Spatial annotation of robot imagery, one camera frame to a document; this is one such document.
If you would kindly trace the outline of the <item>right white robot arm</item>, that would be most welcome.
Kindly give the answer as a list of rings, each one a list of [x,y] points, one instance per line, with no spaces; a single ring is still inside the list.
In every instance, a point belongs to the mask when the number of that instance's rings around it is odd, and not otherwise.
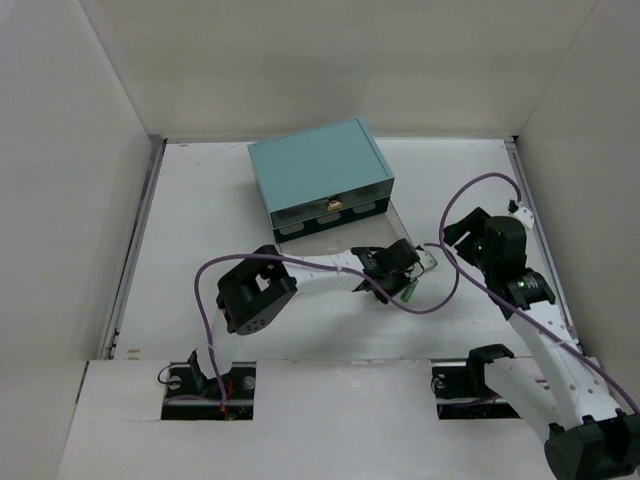
[[[530,212],[491,216],[474,209],[443,229],[442,241],[477,268],[491,300],[532,354],[537,383],[503,345],[470,352],[464,384],[502,396],[543,444],[557,479],[614,479],[639,467],[639,416],[627,414],[584,357],[544,277],[527,265]]]

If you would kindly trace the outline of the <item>teal drawer box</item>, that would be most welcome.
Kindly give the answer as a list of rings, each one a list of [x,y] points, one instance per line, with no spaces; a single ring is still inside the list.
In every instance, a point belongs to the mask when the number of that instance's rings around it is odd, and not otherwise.
[[[275,240],[284,243],[387,211],[331,217],[275,229],[270,214],[395,176],[362,118],[311,128],[248,146],[253,173]]]

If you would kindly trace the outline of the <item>clear drawer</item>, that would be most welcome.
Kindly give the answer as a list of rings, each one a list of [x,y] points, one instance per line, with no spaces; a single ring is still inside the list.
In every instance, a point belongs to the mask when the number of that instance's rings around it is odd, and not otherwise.
[[[282,229],[320,217],[331,217],[338,213],[342,217],[356,217],[385,211],[391,197],[394,180],[386,180],[345,192],[313,199],[298,205],[283,207],[270,214],[275,229]]]
[[[353,247],[386,248],[402,238],[413,243],[394,205],[389,203],[385,213],[281,243],[278,250],[285,255],[320,256]]]

